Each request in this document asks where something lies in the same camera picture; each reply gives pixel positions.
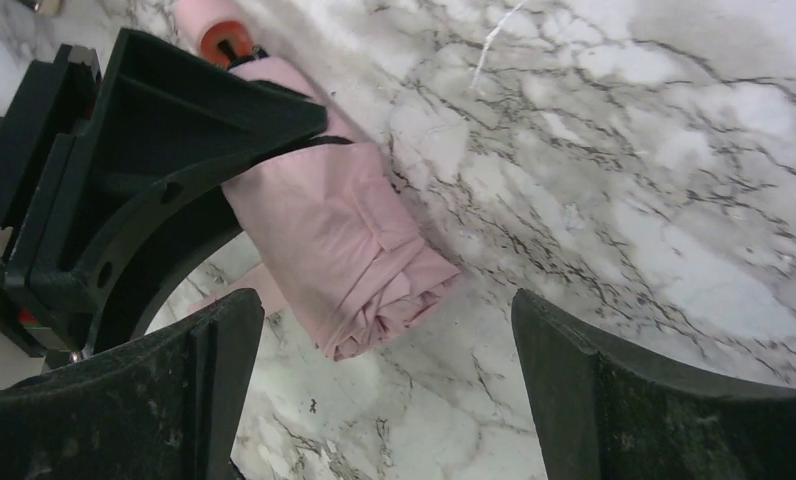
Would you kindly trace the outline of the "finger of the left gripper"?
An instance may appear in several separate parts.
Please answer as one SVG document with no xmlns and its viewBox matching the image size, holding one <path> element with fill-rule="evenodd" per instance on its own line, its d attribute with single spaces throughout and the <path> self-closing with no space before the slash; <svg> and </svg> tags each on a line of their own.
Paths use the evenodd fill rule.
<svg viewBox="0 0 796 480">
<path fill-rule="evenodd" d="M 165 220 L 128 262 L 89 334 L 84 353 L 98 354 L 143 336 L 177 286 L 241 232 L 219 188 Z"/>
<path fill-rule="evenodd" d="M 124 29 L 90 118 L 70 136 L 30 287 L 96 312 L 160 225 L 208 191 L 322 133 L 324 107 Z"/>
</svg>

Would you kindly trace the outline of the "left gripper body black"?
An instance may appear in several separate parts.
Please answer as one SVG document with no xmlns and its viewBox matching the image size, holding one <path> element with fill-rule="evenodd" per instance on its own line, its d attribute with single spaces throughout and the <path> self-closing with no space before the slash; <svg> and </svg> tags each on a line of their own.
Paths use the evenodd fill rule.
<svg viewBox="0 0 796 480">
<path fill-rule="evenodd" d="M 63 45 L 52 62 L 30 64 L 9 109 L 0 116 L 0 333 L 33 358 L 64 343 L 51 330 L 31 333 L 37 323 L 30 310 L 41 304 L 32 295 L 10 294 L 10 257 L 56 137 L 89 117 L 100 80 L 94 50 Z"/>
</svg>

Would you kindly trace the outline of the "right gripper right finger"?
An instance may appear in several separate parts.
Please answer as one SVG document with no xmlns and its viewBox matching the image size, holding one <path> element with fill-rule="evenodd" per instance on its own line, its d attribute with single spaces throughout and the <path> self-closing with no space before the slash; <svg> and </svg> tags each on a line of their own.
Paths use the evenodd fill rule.
<svg viewBox="0 0 796 480">
<path fill-rule="evenodd" d="M 511 324 L 551 479 L 796 479 L 796 389 L 699 369 L 521 289 Z"/>
</svg>

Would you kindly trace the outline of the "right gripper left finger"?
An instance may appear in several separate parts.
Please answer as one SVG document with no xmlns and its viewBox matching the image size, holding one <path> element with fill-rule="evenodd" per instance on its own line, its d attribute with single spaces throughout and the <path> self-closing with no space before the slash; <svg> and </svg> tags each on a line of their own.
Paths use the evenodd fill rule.
<svg viewBox="0 0 796 480">
<path fill-rule="evenodd" d="M 240 289 L 165 328 L 0 390 L 0 479 L 237 479 L 264 312 Z"/>
</svg>

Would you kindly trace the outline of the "pink folding umbrella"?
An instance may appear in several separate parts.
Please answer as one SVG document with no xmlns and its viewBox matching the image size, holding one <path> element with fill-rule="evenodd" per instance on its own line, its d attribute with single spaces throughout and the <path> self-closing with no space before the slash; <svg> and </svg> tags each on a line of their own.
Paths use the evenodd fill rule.
<svg viewBox="0 0 796 480">
<path fill-rule="evenodd" d="M 308 146 L 225 182 L 261 262 L 236 282 L 290 308 L 333 361 L 384 345 L 431 314 L 458 268 L 423 238 L 379 147 L 336 107 Z"/>
</svg>

